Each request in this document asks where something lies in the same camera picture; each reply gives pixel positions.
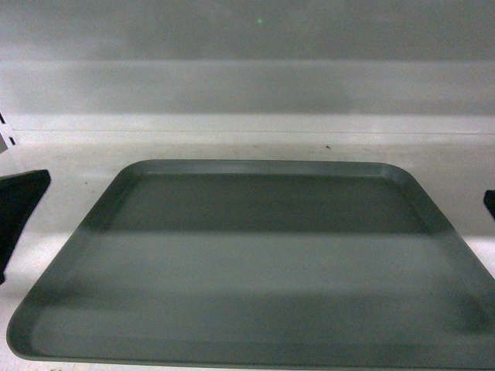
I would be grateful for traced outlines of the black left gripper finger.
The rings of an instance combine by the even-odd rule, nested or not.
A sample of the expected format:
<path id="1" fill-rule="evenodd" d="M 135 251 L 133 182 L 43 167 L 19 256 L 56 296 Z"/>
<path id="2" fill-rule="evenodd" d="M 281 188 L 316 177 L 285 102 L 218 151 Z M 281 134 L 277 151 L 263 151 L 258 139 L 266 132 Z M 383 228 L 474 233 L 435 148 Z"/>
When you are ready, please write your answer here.
<path id="1" fill-rule="evenodd" d="M 1 284 L 22 231 L 49 185 L 46 169 L 1 177 Z"/>

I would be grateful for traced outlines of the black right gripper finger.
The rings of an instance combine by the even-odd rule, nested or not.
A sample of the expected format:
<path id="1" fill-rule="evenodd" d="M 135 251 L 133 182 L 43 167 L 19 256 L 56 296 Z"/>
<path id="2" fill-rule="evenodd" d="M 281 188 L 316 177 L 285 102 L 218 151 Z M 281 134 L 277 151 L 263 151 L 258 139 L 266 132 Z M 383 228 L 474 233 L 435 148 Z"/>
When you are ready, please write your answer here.
<path id="1" fill-rule="evenodd" d="M 491 216 L 495 216 L 495 190 L 488 189 L 483 196 L 483 204 Z"/>

